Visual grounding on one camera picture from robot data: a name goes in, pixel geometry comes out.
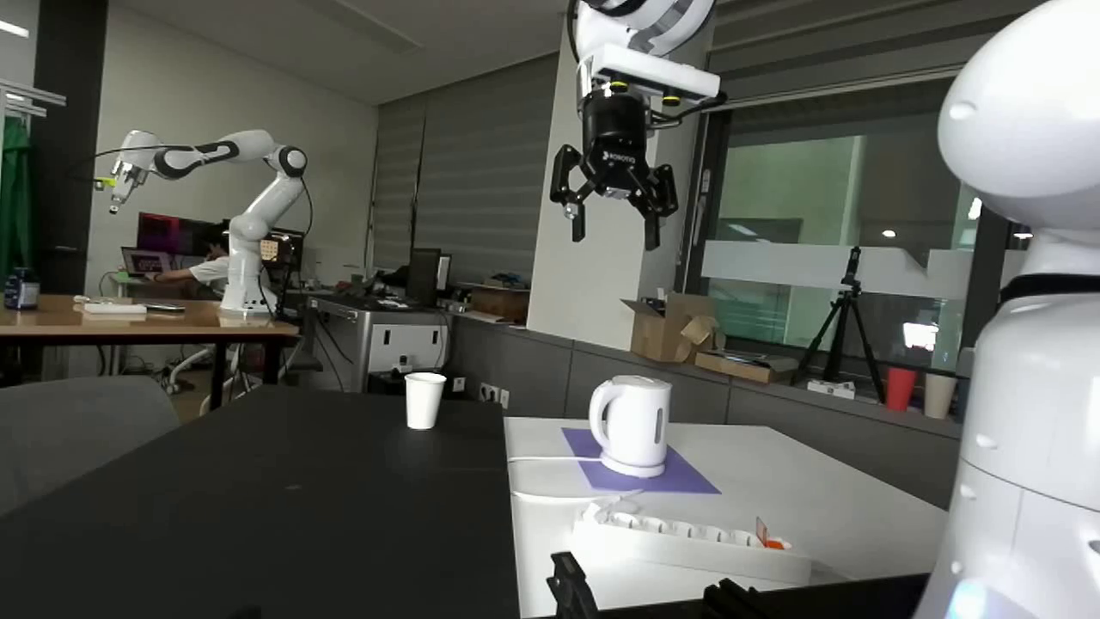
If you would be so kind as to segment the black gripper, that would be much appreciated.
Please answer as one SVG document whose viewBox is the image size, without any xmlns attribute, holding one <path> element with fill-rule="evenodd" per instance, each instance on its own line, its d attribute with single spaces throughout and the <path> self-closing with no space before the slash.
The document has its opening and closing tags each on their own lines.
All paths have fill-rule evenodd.
<svg viewBox="0 0 1100 619">
<path fill-rule="evenodd" d="M 674 168 L 647 168 L 647 105 L 628 92 L 586 92 L 582 104 L 583 153 L 562 143 L 551 163 L 551 204 L 555 204 L 569 222 L 569 239 L 586 238 L 583 199 L 596 191 L 628 191 L 628 204 L 644 213 L 644 246 L 659 246 L 659 219 L 678 208 Z"/>
</svg>

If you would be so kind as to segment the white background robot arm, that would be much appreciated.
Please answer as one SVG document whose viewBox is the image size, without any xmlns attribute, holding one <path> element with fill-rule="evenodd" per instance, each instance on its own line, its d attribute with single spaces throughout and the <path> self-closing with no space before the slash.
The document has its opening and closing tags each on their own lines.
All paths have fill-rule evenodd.
<svg viewBox="0 0 1100 619">
<path fill-rule="evenodd" d="M 409 246 L 439 246 L 450 278 L 490 274 L 531 282 L 545 246 L 569 245 L 569 222 L 545 197 L 551 152 L 503 131 L 382 136 L 360 147 L 309 147 L 309 191 L 284 213 L 309 228 L 307 272 L 318 282 L 376 274 L 409 260 Z"/>
</svg>

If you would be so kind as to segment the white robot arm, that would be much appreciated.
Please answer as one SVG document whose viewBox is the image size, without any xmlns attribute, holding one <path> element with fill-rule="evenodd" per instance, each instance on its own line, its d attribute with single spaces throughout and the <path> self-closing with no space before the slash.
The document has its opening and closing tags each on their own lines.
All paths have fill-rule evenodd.
<svg viewBox="0 0 1100 619">
<path fill-rule="evenodd" d="M 974 346 L 914 619 L 1100 619 L 1100 0 L 1041 0 L 954 76 L 939 152 L 1031 229 Z"/>
</svg>

